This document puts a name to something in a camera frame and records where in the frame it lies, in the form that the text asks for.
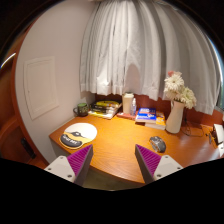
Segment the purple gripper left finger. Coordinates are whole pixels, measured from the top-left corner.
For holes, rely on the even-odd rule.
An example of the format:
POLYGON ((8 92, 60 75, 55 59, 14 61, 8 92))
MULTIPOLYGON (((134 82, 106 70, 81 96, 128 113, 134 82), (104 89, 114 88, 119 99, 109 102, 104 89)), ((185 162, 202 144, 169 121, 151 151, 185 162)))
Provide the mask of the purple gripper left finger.
POLYGON ((92 157, 93 145, 88 145, 68 157, 59 156, 45 168, 45 171, 82 186, 92 157))

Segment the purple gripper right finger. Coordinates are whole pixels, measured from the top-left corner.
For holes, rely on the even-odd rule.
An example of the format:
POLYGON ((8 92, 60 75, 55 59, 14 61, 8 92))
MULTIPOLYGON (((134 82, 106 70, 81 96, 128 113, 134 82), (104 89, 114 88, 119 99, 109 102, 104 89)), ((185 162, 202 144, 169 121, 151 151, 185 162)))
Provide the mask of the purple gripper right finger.
POLYGON ((182 169, 182 166, 169 155, 160 156, 138 144, 135 145, 135 156, 146 184, 182 169))

